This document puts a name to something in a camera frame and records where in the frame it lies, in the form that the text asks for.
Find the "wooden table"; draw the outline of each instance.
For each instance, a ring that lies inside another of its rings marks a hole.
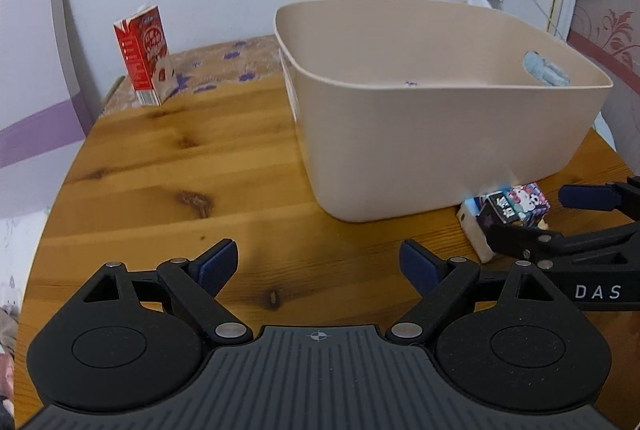
[[[561,184],[621,180],[629,172],[588,134],[570,165],[540,182],[554,203],[551,227],[577,233],[628,222],[618,213],[564,210],[554,198]],[[239,270],[219,299],[254,331],[262,324],[384,329],[418,298],[398,271],[400,240],[413,237],[443,258],[473,255],[454,212],[359,225],[324,213],[305,176],[278,74],[101,118],[66,178],[31,271],[18,334],[17,424],[40,407],[26,348],[106,261],[154,269],[231,237]],[[598,406],[633,428],[640,420],[640,313],[592,319],[614,356]]]

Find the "juice box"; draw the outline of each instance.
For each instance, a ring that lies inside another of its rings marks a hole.
[[[551,205],[536,183],[503,188],[472,197],[460,205],[458,221],[482,263],[495,253],[486,243],[485,233],[494,224],[516,224],[546,230],[544,216]]]
[[[177,87],[157,6],[114,23],[118,45],[141,105],[158,106]]]

